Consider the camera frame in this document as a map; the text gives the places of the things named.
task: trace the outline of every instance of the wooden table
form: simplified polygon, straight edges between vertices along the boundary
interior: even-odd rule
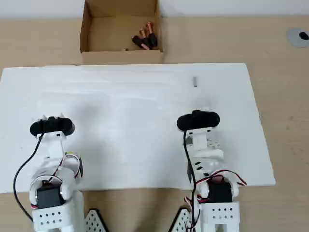
[[[294,48],[285,38],[289,28],[309,30],[308,22],[309,16],[163,20],[165,63],[248,65],[277,185],[240,190],[242,232],[308,231],[309,48]],[[0,21],[0,67],[82,64],[80,23]],[[85,192],[85,209],[99,208],[112,232],[167,232],[185,194],[177,189]],[[27,205],[28,194],[20,196]],[[31,231],[12,194],[0,195],[0,224],[7,232]]]

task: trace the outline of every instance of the cardboard box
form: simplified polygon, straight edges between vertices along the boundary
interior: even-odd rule
[[[151,51],[142,50],[131,40],[148,21],[154,23],[158,38],[158,48]],[[157,0],[86,0],[80,49],[84,64],[162,63]]]

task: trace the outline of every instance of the white foam board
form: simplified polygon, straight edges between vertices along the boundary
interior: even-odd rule
[[[198,87],[192,79],[197,77]],[[216,111],[225,167],[249,186],[274,185],[267,144],[248,70],[242,63],[47,66],[4,69],[0,82],[0,192],[12,192],[18,167],[37,140],[42,115],[63,113],[76,130],[64,142],[84,161],[80,189],[191,189],[177,118]],[[49,156],[46,144],[22,170],[17,191]]]

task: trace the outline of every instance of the small metal pin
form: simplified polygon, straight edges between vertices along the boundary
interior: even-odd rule
[[[197,77],[196,76],[193,77],[193,86],[197,87]]]

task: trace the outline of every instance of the white wall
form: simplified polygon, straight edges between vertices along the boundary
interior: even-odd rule
[[[165,16],[309,15],[309,0],[160,0]]]
[[[0,19],[78,18],[84,0],[0,0]]]
[[[84,0],[0,0],[0,18],[77,18],[83,7]],[[164,16],[309,15],[309,0],[160,0],[160,8]]]

